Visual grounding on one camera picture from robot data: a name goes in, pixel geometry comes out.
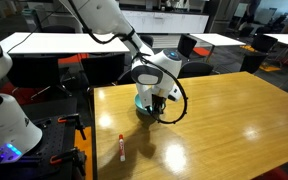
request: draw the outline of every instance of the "black stand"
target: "black stand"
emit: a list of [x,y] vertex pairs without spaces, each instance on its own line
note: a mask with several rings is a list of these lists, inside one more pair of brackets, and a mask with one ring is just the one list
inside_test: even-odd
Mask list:
[[[83,125],[80,121],[59,123],[59,118],[61,117],[55,116],[32,121],[43,131],[42,140],[18,162],[1,164],[0,179],[68,179],[68,177],[84,179],[86,156],[74,148],[75,128],[79,127],[79,130],[83,132]],[[53,156],[72,149],[74,153],[71,161],[51,163]],[[79,169],[78,177],[72,173],[76,168]]]

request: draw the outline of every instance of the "blue light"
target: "blue light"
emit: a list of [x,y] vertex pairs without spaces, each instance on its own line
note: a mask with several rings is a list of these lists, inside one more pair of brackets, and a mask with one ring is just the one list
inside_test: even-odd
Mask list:
[[20,151],[15,151],[15,154],[21,155],[22,153]]

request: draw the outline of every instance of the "trash bin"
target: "trash bin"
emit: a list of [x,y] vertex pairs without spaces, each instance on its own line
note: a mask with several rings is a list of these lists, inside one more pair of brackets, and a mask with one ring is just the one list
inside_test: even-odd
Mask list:
[[23,9],[22,16],[31,32],[41,32],[41,22],[35,9]]

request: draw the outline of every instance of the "wooden table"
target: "wooden table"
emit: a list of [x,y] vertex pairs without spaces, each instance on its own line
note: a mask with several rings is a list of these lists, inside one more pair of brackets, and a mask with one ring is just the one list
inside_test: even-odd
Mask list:
[[175,125],[137,113],[135,85],[95,89],[98,179],[251,179],[288,162],[288,93],[246,72],[180,82],[189,104]]

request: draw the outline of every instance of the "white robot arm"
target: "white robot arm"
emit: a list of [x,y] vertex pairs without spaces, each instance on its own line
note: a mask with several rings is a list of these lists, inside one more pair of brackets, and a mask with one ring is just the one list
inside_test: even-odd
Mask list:
[[[142,105],[148,111],[151,111],[150,107],[153,107],[153,111],[161,113],[162,104],[166,98],[177,101],[181,97],[181,92],[184,93],[183,89],[174,85],[174,81],[178,83],[175,77],[181,67],[181,60],[177,54],[163,50],[154,55],[126,21],[115,0],[60,1],[81,21],[84,27],[88,26],[92,30],[89,33],[91,36],[92,32],[113,33],[130,49],[132,56],[135,57],[132,64],[132,77],[136,81]],[[11,66],[10,56],[0,48],[0,79],[7,74]],[[184,116],[185,111],[186,106],[178,120]],[[0,94],[1,163],[17,161],[34,148],[41,138],[42,131],[31,123],[16,100],[10,95]]]
[[60,0],[60,2],[81,22],[84,29],[90,30],[89,34],[93,39],[96,40],[96,37],[92,33],[113,33],[128,47],[134,57],[132,78],[136,82],[143,107],[153,107],[152,111],[163,113],[162,106],[165,99],[174,101],[180,99],[183,91],[174,84],[174,77],[177,77],[180,71],[181,59],[176,52],[168,50],[154,55],[129,25],[115,0]]

